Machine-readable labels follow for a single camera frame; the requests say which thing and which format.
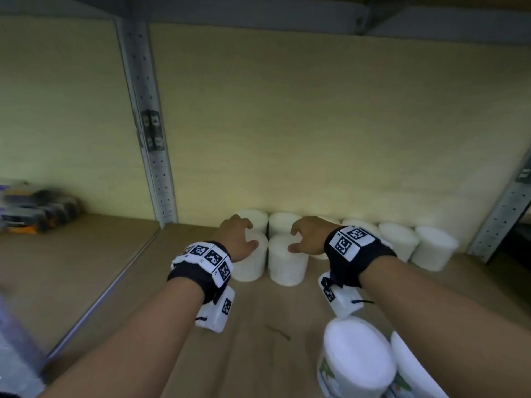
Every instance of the plastic tub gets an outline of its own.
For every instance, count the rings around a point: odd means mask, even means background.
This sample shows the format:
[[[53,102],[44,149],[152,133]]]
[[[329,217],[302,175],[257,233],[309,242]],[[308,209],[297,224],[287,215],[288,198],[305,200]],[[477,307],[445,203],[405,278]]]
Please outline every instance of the plastic tub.
[[[421,242],[411,256],[411,262],[429,271],[441,271],[459,246],[459,242],[444,230],[429,226],[415,228]]]
[[[267,224],[269,222],[269,215],[267,212],[255,210],[254,208],[247,208],[246,210],[239,210],[235,212],[241,218],[248,218],[253,224],[254,230],[259,230],[263,234],[267,234]]]
[[[398,373],[386,397],[448,398],[396,331],[391,335],[391,347],[398,363]]]
[[[236,281],[251,282],[262,276],[266,268],[266,255],[269,241],[265,234],[259,230],[246,229],[245,240],[258,240],[258,247],[249,257],[237,263],[233,263],[232,278]]]
[[[370,233],[374,234],[378,238],[382,237],[382,234],[380,233],[380,229],[378,229],[378,226],[376,226],[373,223],[362,221],[361,219],[345,219],[342,222],[342,225],[361,227],[362,229],[365,229],[369,231]]]
[[[268,236],[271,239],[276,234],[290,234],[293,224],[302,218],[292,212],[276,212],[269,217]]]
[[[341,223],[339,221],[336,221],[335,219],[332,219],[332,218],[327,218],[326,216],[320,216],[319,218],[321,219],[324,219],[325,221],[328,221],[328,222],[332,222],[336,225],[341,225]],[[326,253],[323,253],[323,254],[317,254],[315,256],[312,256],[313,258],[317,258],[317,260],[328,260],[328,256],[326,255]]]
[[[409,227],[404,227],[394,222],[383,222],[378,226],[382,238],[392,244],[398,258],[405,263],[417,247],[420,239]]]
[[[268,269],[269,276],[283,286],[295,286],[302,282],[308,266],[308,254],[293,254],[288,246],[302,240],[297,234],[277,234],[269,240]]]
[[[335,318],[324,330],[317,381],[327,398],[380,398],[395,378],[391,345],[357,317]]]

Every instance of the wrist-mounted tracker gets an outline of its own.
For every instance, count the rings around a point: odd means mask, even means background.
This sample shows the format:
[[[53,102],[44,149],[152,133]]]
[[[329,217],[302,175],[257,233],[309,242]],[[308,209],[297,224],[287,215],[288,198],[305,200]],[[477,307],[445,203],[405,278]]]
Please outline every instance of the wrist-mounted tracker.
[[[234,301],[234,290],[227,285],[233,270],[225,247],[211,241],[189,245],[171,262],[168,281],[185,277],[197,283],[204,292],[196,326],[218,333],[223,331]]]
[[[395,256],[392,246],[365,229],[346,226],[335,229],[324,242],[330,271],[319,277],[319,287],[336,316],[347,317],[363,307],[357,291],[358,279],[371,262],[381,256]]]

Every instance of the person's right forearm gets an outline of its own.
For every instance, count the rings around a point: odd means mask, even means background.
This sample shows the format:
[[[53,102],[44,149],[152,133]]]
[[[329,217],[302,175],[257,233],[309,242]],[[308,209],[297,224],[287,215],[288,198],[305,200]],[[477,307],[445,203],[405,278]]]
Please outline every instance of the person's right forearm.
[[[415,357],[450,397],[530,397],[531,332],[379,257],[359,275]]]

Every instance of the brown shelf surface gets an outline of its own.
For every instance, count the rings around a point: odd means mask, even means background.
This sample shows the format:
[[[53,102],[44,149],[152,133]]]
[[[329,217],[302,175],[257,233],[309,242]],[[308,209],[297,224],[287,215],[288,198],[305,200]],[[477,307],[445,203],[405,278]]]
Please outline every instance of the brown shelf surface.
[[[164,284],[176,254],[211,232],[209,227],[166,226],[51,364],[48,377],[61,374],[108,337]],[[327,261],[310,260],[305,280],[295,287],[279,286],[267,274],[251,283],[231,280],[236,297],[225,330],[192,331],[163,397],[321,397],[316,361],[333,313],[317,279],[327,267]],[[456,255],[442,273],[430,276],[531,328],[525,304],[507,294],[474,259]],[[387,336],[392,332],[375,305],[365,305],[357,315]]]
[[[46,234],[0,234],[0,292],[50,352],[159,229],[156,221],[83,215]]]

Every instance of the hand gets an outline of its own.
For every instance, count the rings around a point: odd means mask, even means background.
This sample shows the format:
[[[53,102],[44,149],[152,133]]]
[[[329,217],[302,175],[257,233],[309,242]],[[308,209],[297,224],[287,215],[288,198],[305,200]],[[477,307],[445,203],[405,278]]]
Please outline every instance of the hand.
[[[221,243],[229,252],[232,262],[237,263],[249,257],[258,247],[258,240],[245,240],[245,229],[252,227],[249,219],[233,215],[222,222],[210,240]]]
[[[302,241],[288,246],[290,253],[317,255],[324,253],[324,242],[334,229],[341,227],[318,216],[305,216],[291,227],[291,234],[302,235]]]

